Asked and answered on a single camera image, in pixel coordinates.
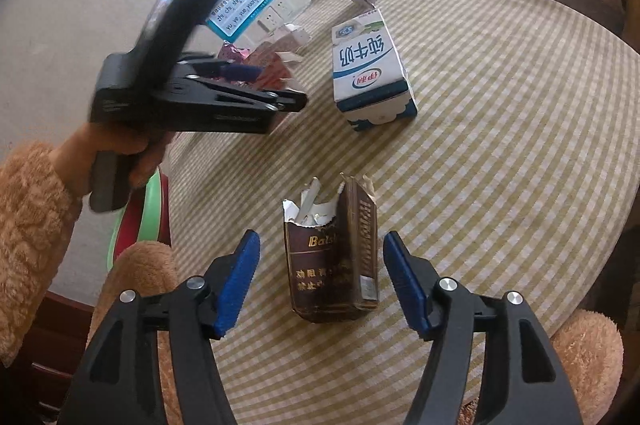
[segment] torn packaging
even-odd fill
[[[298,209],[285,200],[285,247],[294,312],[311,322],[357,319],[378,307],[378,227],[375,201],[353,177],[337,203],[314,206],[322,225],[293,222]]]

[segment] checkered tablecloth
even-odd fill
[[[313,0],[298,77],[309,105],[268,136],[183,134],[170,161],[178,270],[202,272],[246,228],[262,259],[238,326],[214,351],[241,424],[402,423],[428,344],[380,257],[378,311],[315,325],[290,308],[284,198],[312,176],[367,174],[380,235],[470,291],[519,290],[549,333],[607,261],[640,180],[640,57],[551,0],[380,0],[417,119],[353,132],[332,98],[330,28],[361,13]],[[467,398],[477,394],[476,343]]]

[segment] electrical outlet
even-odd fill
[[[289,0],[273,0],[271,7],[284,20],[290,19],[291,15],[293,15],[293,6]]]
[[[273,8],[268,6],[264,9],[264,12],[258,16],[255,23],[266,33],[271,33],[277,27],[282,26],[284,21],[278,14],[276,14],[276,11]]]

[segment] milk carton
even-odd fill
[[[416,116],[414,94],[377,10],[335,26],[334,100],[356,131]]]

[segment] fuzzy sleeve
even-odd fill
[[[51,147],[15,150],[0,167],[0,360],[17,355],[65,255],[82,201],[49,160]]]

